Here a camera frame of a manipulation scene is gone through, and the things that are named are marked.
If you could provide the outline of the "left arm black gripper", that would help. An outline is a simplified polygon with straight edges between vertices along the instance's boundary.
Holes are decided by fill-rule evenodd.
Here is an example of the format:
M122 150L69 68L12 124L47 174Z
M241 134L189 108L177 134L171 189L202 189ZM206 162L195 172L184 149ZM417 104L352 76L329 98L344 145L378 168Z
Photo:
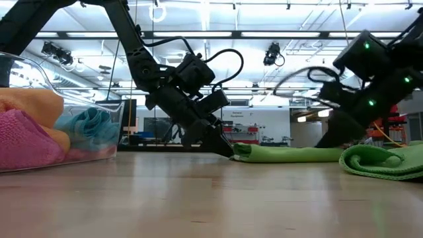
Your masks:
M149 110L155 106L162 109L184 130L182 139L199 139L206 151L232 157L233 148L223 134L221 124L216 125L217 118L212 113L206 114L199 109L197 104L200 101L192 100L180 89L167 85L149 93L145 105Z

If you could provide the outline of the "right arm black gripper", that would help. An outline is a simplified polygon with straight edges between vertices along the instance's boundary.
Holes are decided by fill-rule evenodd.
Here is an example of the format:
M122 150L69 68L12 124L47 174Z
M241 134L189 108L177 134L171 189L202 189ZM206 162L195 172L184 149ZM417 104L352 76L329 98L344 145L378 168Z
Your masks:
M365 128L352 116L341 110L333 110L328 119L328 131L315 147L339 147L348 139L362 139L364 136Z

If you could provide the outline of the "green microfiber towel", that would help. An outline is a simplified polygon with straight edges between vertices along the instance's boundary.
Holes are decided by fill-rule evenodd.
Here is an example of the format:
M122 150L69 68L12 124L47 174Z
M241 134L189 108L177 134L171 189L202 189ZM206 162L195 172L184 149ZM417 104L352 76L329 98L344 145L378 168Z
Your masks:
M339 159L348 173L385 180L410 180L423 177L423 141L406 147L384 149L359 144L346 149Z
M341 148L266 147L236 143L231 159L245 163L325 163L337 162L343 152Z

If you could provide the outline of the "pink microfiber towel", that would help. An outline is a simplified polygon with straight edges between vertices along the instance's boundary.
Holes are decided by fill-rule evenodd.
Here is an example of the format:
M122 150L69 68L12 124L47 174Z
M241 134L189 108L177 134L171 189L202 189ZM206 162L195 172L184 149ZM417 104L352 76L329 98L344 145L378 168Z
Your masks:
M42 127L26 112L12 109L0 113L0 171L60 163L69 148L67 134Z
M86 149L70 149L64 163L74 163L81 161L95 161L101 159L113 158L116 155L117 147L112 145L110 147L100 149L98 151L89 151Z

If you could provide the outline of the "blue microfiber towel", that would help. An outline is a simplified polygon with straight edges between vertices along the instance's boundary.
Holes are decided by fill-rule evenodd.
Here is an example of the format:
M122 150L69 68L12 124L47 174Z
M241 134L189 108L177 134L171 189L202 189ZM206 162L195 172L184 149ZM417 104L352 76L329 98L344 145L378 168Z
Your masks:
M61 116L54 129L65 132L72 149L99 151L118 143L120 123L97 108L88 108L75 116Z

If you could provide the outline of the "clear plastic bin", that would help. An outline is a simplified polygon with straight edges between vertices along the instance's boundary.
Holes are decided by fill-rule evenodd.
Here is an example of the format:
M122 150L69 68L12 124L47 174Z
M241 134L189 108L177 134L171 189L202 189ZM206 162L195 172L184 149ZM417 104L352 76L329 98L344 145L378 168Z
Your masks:
M0 52L0 88L21 88L21 89L49 89L55 94L63 98L63 113L61 116L75 116L88 108L97 108L108 112L111 109L101 105L78 99L73 95L67 95L59 92L53 87L46 75L45 71L34 61L20 56ZM44 167L56 165L65 165L71 163L56 163ZM42 167L33 167L30 169L38 169ZM29 169L21 169L14 171L23 171Z

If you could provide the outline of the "orange microfiber towel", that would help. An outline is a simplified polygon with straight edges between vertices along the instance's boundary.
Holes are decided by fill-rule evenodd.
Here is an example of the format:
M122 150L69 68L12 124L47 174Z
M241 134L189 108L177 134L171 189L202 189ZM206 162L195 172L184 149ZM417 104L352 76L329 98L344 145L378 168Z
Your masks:
M0 88L0 112L17 109L27 113L62 149L70 149L69 136L54 129L63 113L63 98L49 89Z

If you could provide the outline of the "red and white workbench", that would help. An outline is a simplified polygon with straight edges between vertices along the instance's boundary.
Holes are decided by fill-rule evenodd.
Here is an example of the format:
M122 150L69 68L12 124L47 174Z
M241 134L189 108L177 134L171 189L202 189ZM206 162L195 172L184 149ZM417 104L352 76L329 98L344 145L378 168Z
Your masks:
M223 133L230 143L259 144L259 128L242 124L224 125Z

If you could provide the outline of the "black shelving unit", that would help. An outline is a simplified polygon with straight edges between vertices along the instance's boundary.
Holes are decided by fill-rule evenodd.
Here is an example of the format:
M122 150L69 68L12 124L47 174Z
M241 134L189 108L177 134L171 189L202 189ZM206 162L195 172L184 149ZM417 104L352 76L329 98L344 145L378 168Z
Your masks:
M405 116L379 118L370 124L367 129L367 137L371 138L373 141L405 144L405 125Z

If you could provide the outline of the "black monitor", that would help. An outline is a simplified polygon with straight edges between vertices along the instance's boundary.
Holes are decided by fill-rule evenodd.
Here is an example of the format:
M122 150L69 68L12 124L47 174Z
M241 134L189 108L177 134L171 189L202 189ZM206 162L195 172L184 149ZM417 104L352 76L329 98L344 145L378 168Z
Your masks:
M96 104L112 110L111 119L120 123L121 132L127 132L129 127L136 126L136 99L100 100Z

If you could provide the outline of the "black ceiling spotlight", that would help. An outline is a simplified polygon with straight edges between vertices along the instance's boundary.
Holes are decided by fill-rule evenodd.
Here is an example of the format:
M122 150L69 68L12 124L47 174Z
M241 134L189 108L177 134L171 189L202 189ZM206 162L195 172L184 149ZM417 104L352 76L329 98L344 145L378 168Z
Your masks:
M265 66L271 66L276 65L278 67L281 67L285 64L286 60L285 57L281 54L280 51L280 45L278 42L272 42L271 45L266 50L263 64Z
M41 52L46 56L57 60L61 65L68 66L73 63L73 57L70 51L59 48L53 45L51 42L44 42Z

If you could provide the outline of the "silver ventilation duct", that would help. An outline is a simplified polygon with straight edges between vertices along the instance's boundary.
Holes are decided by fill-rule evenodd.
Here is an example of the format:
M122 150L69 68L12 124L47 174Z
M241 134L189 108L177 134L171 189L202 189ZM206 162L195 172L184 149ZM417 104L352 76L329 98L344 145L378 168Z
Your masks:
M67 72L62 67L49 62L48 60L45 60L41 57L35 56L34 54L31 54L28 51L24 51L21 54L22 57L28 58L32 61L35 61L37 64L39 64L44 71L48 74L49 79L53 79L53 76L60 76L64 78L66 81L72 82L73 84L79 86L79 87L98 87L97 84L90 82L87 79L84 79L72 72Z

